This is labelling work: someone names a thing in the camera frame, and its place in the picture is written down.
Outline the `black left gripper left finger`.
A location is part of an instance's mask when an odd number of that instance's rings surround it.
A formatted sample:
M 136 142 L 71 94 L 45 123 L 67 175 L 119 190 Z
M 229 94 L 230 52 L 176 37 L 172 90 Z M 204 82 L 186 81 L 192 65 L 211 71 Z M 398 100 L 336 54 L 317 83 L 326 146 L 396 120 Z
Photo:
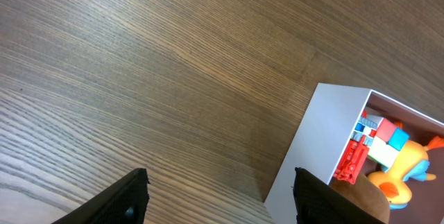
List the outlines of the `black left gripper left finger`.
M 146 169 L 134 169 L 53 224 L 142 224 L 148 184 Z

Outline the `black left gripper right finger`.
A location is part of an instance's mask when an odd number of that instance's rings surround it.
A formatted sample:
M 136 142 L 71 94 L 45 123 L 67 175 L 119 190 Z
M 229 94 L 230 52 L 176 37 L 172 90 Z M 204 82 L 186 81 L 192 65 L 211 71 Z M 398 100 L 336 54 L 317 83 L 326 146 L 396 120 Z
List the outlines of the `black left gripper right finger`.
M 308 170 L 296 167 L 293 197 L 298 224 L 383 224 Z

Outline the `brown plush toy with carrot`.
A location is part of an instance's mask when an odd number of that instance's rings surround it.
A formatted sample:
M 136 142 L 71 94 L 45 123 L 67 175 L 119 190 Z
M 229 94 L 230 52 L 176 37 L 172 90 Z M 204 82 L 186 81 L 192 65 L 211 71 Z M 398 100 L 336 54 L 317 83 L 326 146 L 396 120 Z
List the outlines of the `brown plush toy with carrot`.
M 360 173 L 354 184 L 332 178 L 330 187 L 381 222 L 389 222 L 390 205 L 386 196 L 364 174 Z

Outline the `red toy robot car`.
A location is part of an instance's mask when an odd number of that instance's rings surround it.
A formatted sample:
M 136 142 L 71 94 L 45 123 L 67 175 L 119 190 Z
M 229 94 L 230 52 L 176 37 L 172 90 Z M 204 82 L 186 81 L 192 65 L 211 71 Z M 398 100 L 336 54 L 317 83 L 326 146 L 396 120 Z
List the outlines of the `red toy robot car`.
M 377 124 L 363 111 L 351 134 L 333 177 L 355 184 L 376 134 Z

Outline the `white box with pink interior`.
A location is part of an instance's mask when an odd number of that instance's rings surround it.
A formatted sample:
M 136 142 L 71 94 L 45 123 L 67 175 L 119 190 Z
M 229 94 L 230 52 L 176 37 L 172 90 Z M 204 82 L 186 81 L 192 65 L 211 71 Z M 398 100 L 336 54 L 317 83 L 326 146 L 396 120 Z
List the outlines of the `white box with pink interior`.
M 297 167 L 325 184 L 334 171 L 365 107 L 421 130 L 443 135 L 443 123 L 374 89 L 319 83 L 278 171 L 264 205 L 275 223 L 295 223 L 293 198 Z

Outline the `colourful puzzle cube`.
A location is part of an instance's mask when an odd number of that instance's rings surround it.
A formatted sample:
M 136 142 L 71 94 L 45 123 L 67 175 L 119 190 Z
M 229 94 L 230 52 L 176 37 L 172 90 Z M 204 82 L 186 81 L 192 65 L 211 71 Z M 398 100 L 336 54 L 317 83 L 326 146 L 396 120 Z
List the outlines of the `colourful puzzle cube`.
M 368 119 L 377 124 L 368 156 L 387 170 L 409 140 L 409 134 L 384 117 L 368 115 Z

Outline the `blue and orange toy figure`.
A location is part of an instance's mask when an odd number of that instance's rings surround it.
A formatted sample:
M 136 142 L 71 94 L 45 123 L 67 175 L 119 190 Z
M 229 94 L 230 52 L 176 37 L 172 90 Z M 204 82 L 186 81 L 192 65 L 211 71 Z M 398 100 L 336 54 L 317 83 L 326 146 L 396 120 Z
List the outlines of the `blue and orange toy figure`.
M 390 209 L 403 209 L 412 198 L 406 181 L 435 180 L 436 175 L 428 173 L 430 161 L 427 152 L 442 148 L 443 138 L 435 136 L 426 146 L 407 140 L 391 168 L 382 167 L 368 175 L 368 179 L 386 196 Z

